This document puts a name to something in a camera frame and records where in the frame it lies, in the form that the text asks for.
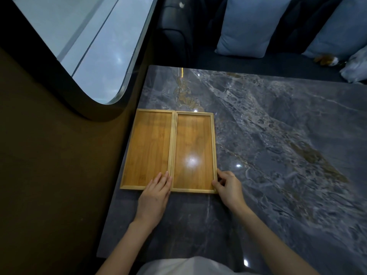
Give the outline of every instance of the couch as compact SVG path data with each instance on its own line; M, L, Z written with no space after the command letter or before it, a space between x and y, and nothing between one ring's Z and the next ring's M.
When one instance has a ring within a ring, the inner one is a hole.
M342 0L292 0L261 59L214 52L227 0L164 0L154 43L158 63L236 73L345 82L341 67L321 67L301 53Z

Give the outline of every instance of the forearm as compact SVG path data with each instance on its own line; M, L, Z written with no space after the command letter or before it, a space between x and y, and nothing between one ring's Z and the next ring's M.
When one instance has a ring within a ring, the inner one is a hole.
M151 231L151 228L139 221L132 222L124 237L97 272L97 275L127 275Z
M242 207L235 214L248 234L259 245L261 254L274 275L319 274L280 240L251 209Z

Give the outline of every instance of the white plastic bag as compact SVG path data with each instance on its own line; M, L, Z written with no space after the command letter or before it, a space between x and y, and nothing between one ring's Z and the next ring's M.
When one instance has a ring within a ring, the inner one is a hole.
M351 55L340 74L349 83L367 79L367 45L354 55Z

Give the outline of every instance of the sofa seat cushion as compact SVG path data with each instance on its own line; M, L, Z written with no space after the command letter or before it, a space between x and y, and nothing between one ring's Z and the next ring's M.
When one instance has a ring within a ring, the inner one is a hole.
M263 58L255 59L222 56L216 54L214 50L214 46L197 46L190 67L193 69L345 82L339 74L342 67L321 67L315 64L312 59L296 53L266 53Z

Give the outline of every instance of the sofa armrest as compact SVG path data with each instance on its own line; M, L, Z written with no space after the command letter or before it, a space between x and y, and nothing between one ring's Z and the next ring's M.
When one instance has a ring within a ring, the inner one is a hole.
M199 0L165 0L154 37L161 65L189 67Z

